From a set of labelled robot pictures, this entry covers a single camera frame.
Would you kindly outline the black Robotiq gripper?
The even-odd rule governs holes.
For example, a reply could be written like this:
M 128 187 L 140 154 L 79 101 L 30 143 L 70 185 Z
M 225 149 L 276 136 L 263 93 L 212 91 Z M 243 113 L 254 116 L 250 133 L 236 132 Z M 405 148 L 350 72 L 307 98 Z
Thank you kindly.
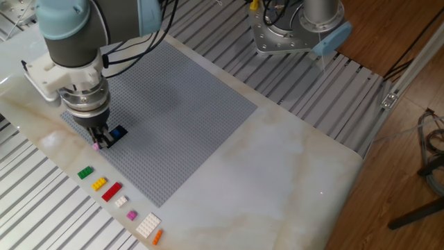
M 87 132 L 93 141 L 94 149 L 102 149 L 102 146 L 112 146 L 114 144 L 114 138 L 108 131 L 108 117 L 110 116 L 110 109 L 108 108 L 100 115 L 93 117 L 79 117 L 72 115 L 73 120 L 87 128 Z

